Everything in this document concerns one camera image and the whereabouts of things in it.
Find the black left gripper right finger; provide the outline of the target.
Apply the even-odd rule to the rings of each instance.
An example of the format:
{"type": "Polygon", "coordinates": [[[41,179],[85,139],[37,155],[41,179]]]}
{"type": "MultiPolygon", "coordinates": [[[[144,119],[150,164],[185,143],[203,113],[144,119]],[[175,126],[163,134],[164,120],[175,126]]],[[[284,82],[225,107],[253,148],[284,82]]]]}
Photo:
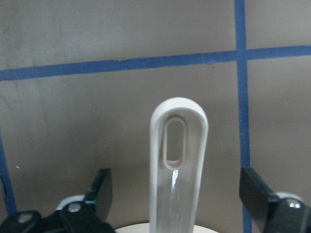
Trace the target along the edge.
{"type": "Polygon", "coordinates": [[[280,197],[251,167],[242,167],[240,172],[240,199],[255,222],[266,222],[280,197]]]}

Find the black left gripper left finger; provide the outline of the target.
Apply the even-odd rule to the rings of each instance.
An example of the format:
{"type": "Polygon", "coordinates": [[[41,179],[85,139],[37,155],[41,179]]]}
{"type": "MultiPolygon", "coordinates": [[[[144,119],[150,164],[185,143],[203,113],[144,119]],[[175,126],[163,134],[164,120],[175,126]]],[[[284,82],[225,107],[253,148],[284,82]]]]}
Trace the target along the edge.
{"type": "Polygon", "coordinates": [[[112,199],[111,170],[100,169],[85,194],[84,203],[91,207],[101,222],[106,222],[112,199]]]}

